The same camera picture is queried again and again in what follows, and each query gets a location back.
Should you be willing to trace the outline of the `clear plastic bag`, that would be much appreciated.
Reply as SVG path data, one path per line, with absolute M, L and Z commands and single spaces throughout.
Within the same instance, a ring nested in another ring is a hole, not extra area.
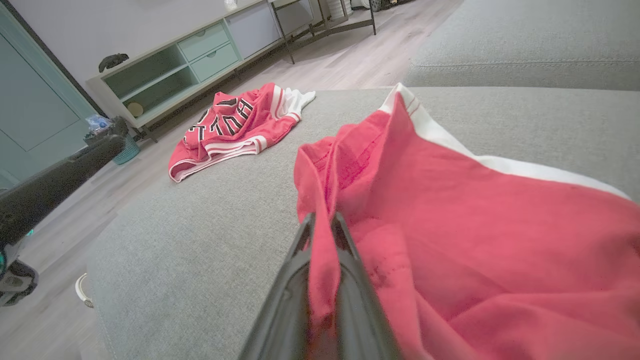
M 109 118 L 101 116 L 99 114 L 92 114 L 85 118 L 87 122 L 89 132 L 97 134 L 108 130 L 114 124 Z

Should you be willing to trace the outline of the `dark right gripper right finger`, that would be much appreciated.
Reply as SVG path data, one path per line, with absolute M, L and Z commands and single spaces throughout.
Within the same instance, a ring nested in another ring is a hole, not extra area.
M 339 212 L 331 222 L 340 282 L 335 327 L 340 360 L 401 360 L 401 351 L 362 256 Z

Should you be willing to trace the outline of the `red number 23 jersey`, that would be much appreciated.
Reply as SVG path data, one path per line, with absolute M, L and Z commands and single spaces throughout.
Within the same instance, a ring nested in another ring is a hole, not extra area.
M 170 179 L 180 183 L 231 158 L 258 155 L 289 134 L 315 98 L 315 91 L 303 93 L 273 82 L 237 96 L 217 92 L 211 107 L 174 148 L 167 167 Z

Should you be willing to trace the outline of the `teal waste basket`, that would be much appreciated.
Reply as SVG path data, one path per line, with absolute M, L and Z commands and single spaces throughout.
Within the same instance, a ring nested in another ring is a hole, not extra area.
M 123 150 L 112 159 L 112 161 L 118 166 L 121 166 L 126 162 L 131 161 L 140 152 L 140 147 L 137 145 L 137 142 L 135 141 L 134 137 L 132 137 L 130 134 L 127 134 L 124 137 L 124 139 L 125 139 L 125 145 L 123 147 Z

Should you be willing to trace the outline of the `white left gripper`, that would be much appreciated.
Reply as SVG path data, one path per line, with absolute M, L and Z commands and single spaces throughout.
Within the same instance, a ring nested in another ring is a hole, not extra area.
M 0 306 L 14 306 L 35 291 L 36 269 L 19 259 L 32 228 L 122 152 L 125 139 L 105 136 L 0 193 Z

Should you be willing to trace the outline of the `black object on cabinet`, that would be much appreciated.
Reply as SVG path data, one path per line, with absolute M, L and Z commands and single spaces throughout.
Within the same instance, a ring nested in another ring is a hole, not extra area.
M 127 54 L 108 55 L 105 58 L 103 58 L 102 61 L 100 62 L 98 66 L 98 71 L 99 73 L 103 73 L 106 69 L 115 68 L 116 66 L 119 66 L 119 64 L 124 63 L 128 59 L 130 59 L 130 57 Z

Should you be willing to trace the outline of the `white and green TV cabinet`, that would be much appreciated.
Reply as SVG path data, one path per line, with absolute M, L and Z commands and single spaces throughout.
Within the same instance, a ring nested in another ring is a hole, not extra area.
M 278 12 L 292 32 L 314 20 L 317 0 Z M 108 117 L 121 116 L 134 129 L 146 129 L 210 89 L 238 68 L 281 45 L 268 0 L 238 0 L 238 8 L 219 14 L 203 27 L 131 57 L 87 81 L 94 101 Z M 127 105 L 137 102 L 135 118 Z

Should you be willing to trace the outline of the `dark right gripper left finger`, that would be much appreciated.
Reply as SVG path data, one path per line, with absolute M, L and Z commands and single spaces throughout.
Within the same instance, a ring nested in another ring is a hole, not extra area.
M 240 353 L 240 360 L 305 360 L 309 264 L 315 214 L 307 214 Z

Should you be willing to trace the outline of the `teal door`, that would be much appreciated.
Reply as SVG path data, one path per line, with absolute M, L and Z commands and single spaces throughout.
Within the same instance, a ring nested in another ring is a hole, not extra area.
M 0 189 L 86 146 L 94 107 L 0 0 Z

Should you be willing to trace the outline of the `red shorts with white stripe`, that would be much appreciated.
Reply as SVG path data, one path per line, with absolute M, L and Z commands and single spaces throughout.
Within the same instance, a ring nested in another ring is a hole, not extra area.
M 640 205 L 615 187 L 476 156 L 402 84 L 300 146 L 294 183 L 314 349 L 338 330 L 342 214 L 406 359 L 640 360 Z

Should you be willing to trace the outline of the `black-legged coffee table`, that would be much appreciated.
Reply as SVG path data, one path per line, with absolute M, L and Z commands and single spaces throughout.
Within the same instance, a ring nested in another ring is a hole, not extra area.
M 347 31 L 359 28 L 371 27 L 374 36 L 377 35 L 377 24 L 375 21 L 374 9 L 370 6 L 370 18 L 358 22 L 351 22 L 350 16 L 346 9 L 345 0 L 338 0 L 342 7 L 343 16 L 339 18 L 325 18 L 321 0 L 317 0 L 318 10 L 320 12 L 321 21 L 313 23 L 313 19 L 304 23 L 300 27 L 296 27 L 291 32 L 286 32 L 282 26 L 279 11 L 292 7 L 300 2 L 311 2 L 311 0 L 267 0 L 270 5 L 271 12 L 274 16 L 275 23 L 278 27 L 281 43 L 284 45 L 286 53 L 290 58 L 290 63 L 295 64 L 294 51 L 304 48 L 317 41 L 327 38 L 330 35 L 342 34 Z

